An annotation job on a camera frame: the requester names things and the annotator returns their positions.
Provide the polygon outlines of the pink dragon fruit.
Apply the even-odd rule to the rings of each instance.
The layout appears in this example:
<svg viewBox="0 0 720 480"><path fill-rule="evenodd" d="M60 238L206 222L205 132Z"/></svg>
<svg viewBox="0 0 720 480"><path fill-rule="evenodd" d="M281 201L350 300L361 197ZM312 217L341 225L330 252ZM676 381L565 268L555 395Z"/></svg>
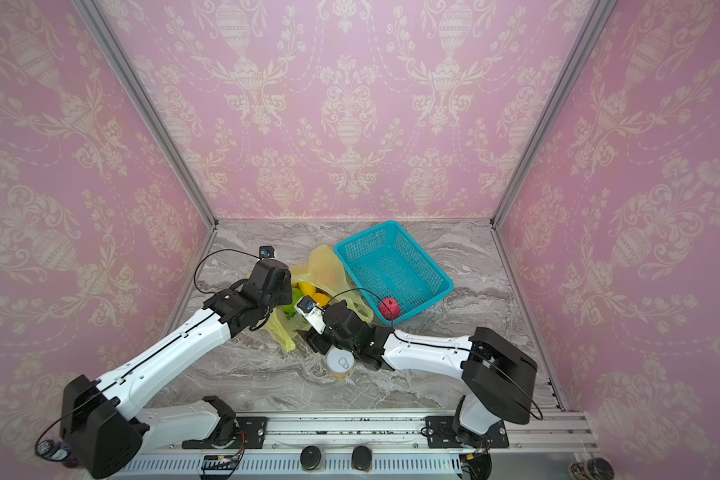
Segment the pink dragon fruit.
<svg viewBox="0 0 720 480"><path fill-rule="evenodd" d="M401 316L401 307L395 298L386 297L379 303L379 312L385 320L393 322Z"/></svg>

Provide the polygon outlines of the yellow plastic bag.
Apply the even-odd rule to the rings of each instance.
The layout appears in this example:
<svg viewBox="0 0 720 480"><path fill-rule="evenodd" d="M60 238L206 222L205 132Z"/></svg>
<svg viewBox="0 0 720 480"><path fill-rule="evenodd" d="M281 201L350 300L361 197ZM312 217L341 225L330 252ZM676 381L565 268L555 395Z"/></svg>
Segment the yellow plastic bag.
<svg viewBox="0 0 720 480"><path fill-rule="evenodd" d="M331 304L342 300L366 323L374 318L373 309L366 303L359 291L351 291L348 277L342 261L332 247L321 245L315 248L306 264L291 269L292 287L298 287L302 294L322 292L331 298ZM288 353L296 348L295 338L310 328L309 323L298 313L287 316L283 307L277 307L270 315L265 330Z"/></svg>

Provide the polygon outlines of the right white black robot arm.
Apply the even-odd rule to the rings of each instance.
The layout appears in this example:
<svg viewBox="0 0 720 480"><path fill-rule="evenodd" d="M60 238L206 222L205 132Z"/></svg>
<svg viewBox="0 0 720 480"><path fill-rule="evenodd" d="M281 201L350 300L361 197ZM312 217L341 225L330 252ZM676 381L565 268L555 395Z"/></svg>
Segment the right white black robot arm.
<svg viewBox="0 0 720 480"><path fill-rule="evenodd" d="M487 446L488 433L501 422L526 425L543 418L533 399L537 363L490 328L461 337L414 335L368 324L344 301L320 307L309 296L296 310L310 324L305 340L316 352L346 352L374 371L423 371L462 381L469 392L451 426L462 445Z"/></svg>

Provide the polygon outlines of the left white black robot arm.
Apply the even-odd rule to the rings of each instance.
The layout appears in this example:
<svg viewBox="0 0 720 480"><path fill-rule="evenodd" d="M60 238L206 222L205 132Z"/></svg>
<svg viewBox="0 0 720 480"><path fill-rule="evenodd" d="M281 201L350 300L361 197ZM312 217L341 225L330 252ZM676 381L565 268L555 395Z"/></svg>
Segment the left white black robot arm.
<svg viewBox="0 0 720 480"><path fill-rule="evenodd" d="M292 301L288 266L259 259L250 275L212 294L176 330L135 358L63 390L60 436L94 479L123 469L140 453L185 441L224 448L244 436L235 411L217 396L184 406L148 408L179 374L237 334L254 330Z"/></svg>

